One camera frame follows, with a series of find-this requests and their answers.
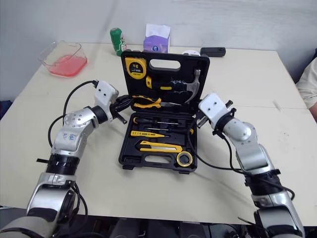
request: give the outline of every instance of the toolbox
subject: toolbox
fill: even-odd
[[[187,131],[198,110],[209,58],[127,50],[121,60],[132,98],[131,108],[135,111],[119,156],[123,169],[154,167],[181,174],[194,171],[196,124],[189,135],[194,151],[187,140]]]

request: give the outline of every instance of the tissue box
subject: tissue box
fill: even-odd
[[[145,52],[169,52],[170,27],[147,24],[143,48]]]

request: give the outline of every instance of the person's arm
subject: person's arm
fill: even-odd
[[[309,111],[311,111],[315,121],[317,122],[317,103],[315,103],[312,107],[310,107]]]
[[[307,108],[317,121],[317,58],[305,68],[296,86]]]

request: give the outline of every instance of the white table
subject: white table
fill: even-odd
[[[50,75],[42,66],[0,122],[0,204],[25,208],[48,159],[47,130],[61,115],[68,93],[86,80],[103,79],[126,94],[120,57],[112,45],[82,44],[88,65],[75,78]],[[141,49],[141,46],[130,46]],[[171,47],[171,53],[189,48]],[[227,49],[223,58],[211,58],[203,96],[216,92],[231,99],[236,117],[252,123],[284,186],[296,192],[295,207],[305,226],[317,225],[317,125],[292,79],[274,51]],[[76,92],[68,110],[94,103],[94,89]],[[128,119],[131,109],[122,112]],[[53,131],[54,139],[61,123]],[[253,205],[244,178],[198,162],[190,175],[171,170],[123,170],[118,162],[127,125],[105,123],[88,139],[77,170],[77,182],[89,214],[212,223],[253,221]],[[198,131],[198,152],[207,161],[228,166],[228,149],[205,125]]]

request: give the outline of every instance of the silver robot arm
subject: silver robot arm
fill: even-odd
[[[93,108],[71,112],[64,118],[46,163],[47,169],[39,181],[27,206],[27,215],[18,218],[0,231],[0,238],[57,237],[62,228],[68,228],[73,212],[76,169],[83,155],[87,138],[105,121],[119,118],[118,112],[127,108],[127,95],[117,97],[118,91],[110,84],[97,84]]]
[[[265,148],[258,144],[257,133],[250,123],[234,117],[232,104],[225,104],[217,94],[207,95],[200,103],[200,128],[209,121],[213,134],[221,137],[224,133],[236,148],[236,157],[244,172],[246,186],[252,192],[254,204],[259,208],[255,213],[256,224],[262,229],[262,237],[298,238],[305,237],[304,228],[286,190],[267,182],[281,185],[278,174]]]

